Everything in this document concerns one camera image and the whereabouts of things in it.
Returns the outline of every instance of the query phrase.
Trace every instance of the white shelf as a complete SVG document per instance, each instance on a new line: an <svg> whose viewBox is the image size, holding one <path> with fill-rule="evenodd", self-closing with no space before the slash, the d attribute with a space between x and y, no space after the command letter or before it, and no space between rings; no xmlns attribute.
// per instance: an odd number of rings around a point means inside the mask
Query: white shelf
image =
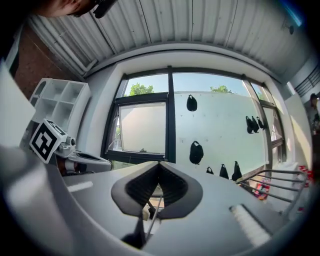
<svg viewBox="0 0 320 256"><path fill-rule="evenodd" d="M54 121L70 137L77 137L79 125L91 92L87 83L42 78L30 102L35 107L32 120Z"/></svg>

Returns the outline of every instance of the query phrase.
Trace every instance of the brown wall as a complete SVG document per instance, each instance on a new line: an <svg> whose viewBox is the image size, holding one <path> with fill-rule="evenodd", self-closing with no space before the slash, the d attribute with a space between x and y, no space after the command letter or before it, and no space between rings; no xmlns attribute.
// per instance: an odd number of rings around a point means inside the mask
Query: brown wall
<svg viewBox="0 0 320 256"><path fill-rule="evenodd" d="M14 79L29 99L41 78L78 81L26 25L19 44L19 67Z"/></svg>

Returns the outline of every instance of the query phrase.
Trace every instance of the corrugated metal ceiling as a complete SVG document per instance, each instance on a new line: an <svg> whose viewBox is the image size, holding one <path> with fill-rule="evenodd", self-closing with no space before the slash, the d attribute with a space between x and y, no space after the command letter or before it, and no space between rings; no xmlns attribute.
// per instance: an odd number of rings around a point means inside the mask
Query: corrugated metal ceiling
<svg viewBox="0 0 320 256"><path fill-rule="evenodd" d="M301 28L290 35L284 24L295 24L264 0L118 0L101 19L92 12L80 18L33 16L30 24L59 52L56 41L48 40L52 26L85 66L153 44L195 42L240 53L288 80L312 52ZM74 65L69 56L59 56Z"/></svg>

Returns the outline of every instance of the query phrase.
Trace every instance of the black bag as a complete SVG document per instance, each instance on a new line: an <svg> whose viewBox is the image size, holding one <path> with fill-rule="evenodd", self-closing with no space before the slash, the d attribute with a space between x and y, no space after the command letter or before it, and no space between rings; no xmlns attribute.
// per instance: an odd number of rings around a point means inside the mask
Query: black bag
<svg viewBox="0 0 320 256"><path fill-rule="evenodd" d="M256 134L258 134L259 132L258 132L258 130L260 129L259 128L259 125L258 125L258 123L257 123L257 121L256 121L256 119L254 118L254 116L252 116L252 123L253 123L253 131L256 133Z"/></svg>
<svg viewBox="0 0 320 256"><path fill-rule="evenodd" d="M229 175L228 175L227 169L224 164L222 164L221 169L220 169L220 177L229 180Z"/></svg>
<svg viewBox="0 0 320 256"><path fill-rule="evenodd" d="M186 108L189 111L196 111L198 108L198 103L197 103L196 99L191 94L188 96L188 99L186 101Z"/></svg>
<svg viewBox="0 0 320 256"><path fill-rule="evenodd" d="M204 150L202 149L202 146L199 144L198 141L194 141L190 147L190 162L195 165L198 165L203 157Z"/></svg>
<svg viewBox="0 0 320 256"><path fill-rule="evenodd" d="M210 166L206 169L206 173L207 174L214 174L214 172L212 171Z"/></svg>
<svg viewBox="0 0 320 256"><path fill-rule="evenodd" d="M252 123L251 119L246 116L245 117L246 120L246 131L248 132L248 134L253 134L253 130L254 130L254 124Z"/></svg>
<svg viewBox="0 0 320 256"><path fill-rule="evenodd" d="M262 130L266 129L265 125L261 122L259 116L257 116L256 119L258 120L258 124L259 124L260 128L261 128Z"/></svg>
<svg viewBox="0 0 320 256"><path fill-rule="evenodd" d="M242 177L242 174L241 174L241 171L240 171L240 167L239 167L239 164L237 161L235 161L235 164L234 164L234 172L232 174L232 180L234 182L237 181L237 179L240 179Z"/></svg>

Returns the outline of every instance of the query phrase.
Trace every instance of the white pipe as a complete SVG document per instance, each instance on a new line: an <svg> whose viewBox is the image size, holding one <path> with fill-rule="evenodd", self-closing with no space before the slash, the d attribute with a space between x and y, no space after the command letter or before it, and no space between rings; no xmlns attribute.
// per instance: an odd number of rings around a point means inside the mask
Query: white pipe
<svg viewBox="0 0 320 256"><path fill-rule="evenodd" d="M69 66L71 66L72 69L75 70L76 73L78 73L81 77L85 74L85 72L75 64L75 62L70 58L70 56L68 56L64 49L62 49L62 47L58 43L55 44L55 39L46 29L43 29L44 26L38 17L33 16L29 20L29 23L32 25L32 27L34 27L36 31L38 31L38 33L41 34L41 37L44 38L45 41L47 41L46 45L50 48L51 51L53 51L57 56L62 58L62 60L64 60L66 63L69 63Z"/></svg>
<svg viewBox="0 0 320 256"><path fill-rule="evenodd" d="M54 26L51 25L51 23L44 17L40 17L40 20L43 23L43 26L49 31L49 33L53 36L56 42L59 43L59 45L64 49L64 51L71 57L71 59L84 71L84 73L88 72L95 63L97 63L97 60L94 59L88 67L86 67L79 58L74 54L74 52L68 47L68 45L65 43L65 41L59 36Z"/></svg>

